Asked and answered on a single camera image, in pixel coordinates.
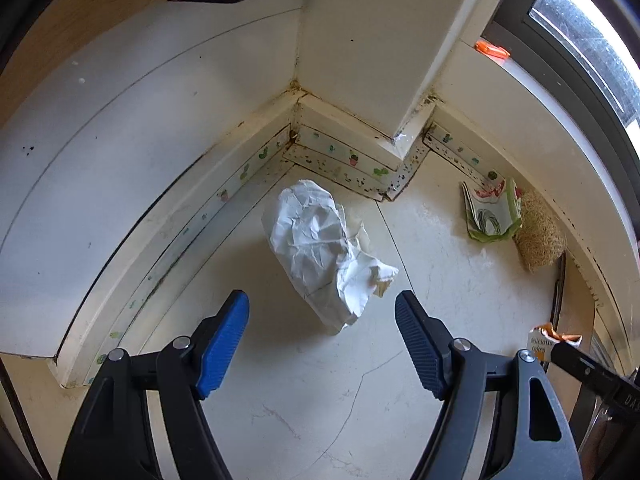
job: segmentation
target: loofah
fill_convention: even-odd
[[[566,249],[559,221],[534,190],[522,194],[522,227],[513,237],[529,270],[552,264]]]

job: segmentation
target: crumpled white paper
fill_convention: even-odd
[[[387,290],[398,269],[367,254],[362,222],[348,228],[344,209],[311,180],[284,189],[262,215],[271,250],[296,291],[339,332]]]

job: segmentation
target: window glass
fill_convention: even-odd
[[[589,73],[640,153],[640,70],[598,7],[591,0],[536,0],[529,15]]]

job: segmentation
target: dark gray window frame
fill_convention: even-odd
[[[612,0],[592,0],[632,54],[640,39]],[[640,237],[640,160],[623,125],[588,72],[529,16],[535,0],[502,0],[483,36],[506,48],[571,115],[611,175]]]

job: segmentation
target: screw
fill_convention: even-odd
[[[174,348],[177,350],[184,350],[190,344],[191,344],[191,339],[189,339],[189,337],[185,335],[181,335],[180,337],[175,338],[174,342],[172,343]]]
[[[471,350],[471,343],[463,337],[454,339],[453,346],[454,348],[456,348],[457,350],[460,350],[461,352],[467,352]]]
[[[119,361],[124,357],[124,350],[122,348],[114,348],[109,352],[109,361]]]
[[[520,350],[518,352],[518,356],[526,363],[532,363],[536,360],[536,357],[531,352],[529,352],[529,350]]]

